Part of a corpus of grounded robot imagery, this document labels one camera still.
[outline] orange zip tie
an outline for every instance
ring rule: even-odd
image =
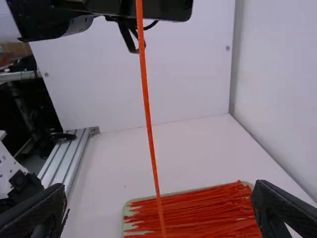
[[[157,194],[159,221],[160,221],[160,226],[162,229],[162,237],[166,238],[166,230],[165,230],[164,216],[163,216],[163,207],[162,207],[162,200],[161,200],[160,192],[159,192],[159,182],[158,182],[159,178],[158,178],[158,171],[157,171],[157,163],[155,160],[153,133],[152,133],[152,125],[151,125],[147,68],[146,68],[146,63],[145,63],[145,44],[144,44],[144,31],[143,31],[143,3],[142,3],[142,0],[136,0],[135,5],[136,5],[136,11],[137,11],[137,25],[138,25],[138,35],[139,35],[139,57],[140,57],[140,68],[141,68],[141,79],[142,79],[145,118],[146,118],[147,129],[148,129],[148,139],[149,139],[150,155],[151,155],[151,162],[152,162],[152,169],[153,169],[153,177],[154,177],[154,183],[155,183],[155,191]]]

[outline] white table surface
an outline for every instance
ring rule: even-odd
[[[154,126],[162,193],[257,179],[316,204],[230,116]],[[155,194],[145,128],[93,137],[70,196],[63,238],[119,238],[123,205]]]

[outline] bundle of orange zip ties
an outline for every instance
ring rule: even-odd
[[[251,189],[240,181],[162,197],[168,238],[261,238],[254,217]],[[156,199],[129,204],[132,216],[125,223],[125,238],[161,238]],[[134,235],[133,232],[146,232]]]

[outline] white backdrop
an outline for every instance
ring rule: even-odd
[[[316,9],[315,0],[244,1],[234,111],[315,201]]]
[[[153,123],[228,112],[234,0],[196,0],[186,23],[145,33]],[[95,19],[83,33],[31,44],[64,129],[145,125],[138,55],[117,24]]]

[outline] orange strap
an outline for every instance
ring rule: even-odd
[[[141,68],[145,118],[146,118],[147,129],[148,129],[148,139],[149,139],[149,147],[150,147],[151,162],[152,162],[152,169],[153,169],[153,177],[154,177],[154,183],[155,183],[155,191],[157,194],[159,221],[160,221],[160,226],[162,229],[162,236],[163,236],[163,238],[166,238],[166,230],[165,230],[164,216],[163,216],[163,207],[162,207],[162,200],[161,200],[160,192],[159,192],[159,182],[158,182],[159,178],[158,178],[158,171],[157,171],[157,163],[155,160],[154,142],[153,142],[152,125],[151,125],[147,68],[146,68],[146,63],[145,63],[145,45],[144,45],[144,31],[143,31],[143,6],[142,6],[142,0],[136,0],[135,2],[136,2],[137,22],[138,22],[139,56],[140,56],[140,68]]]

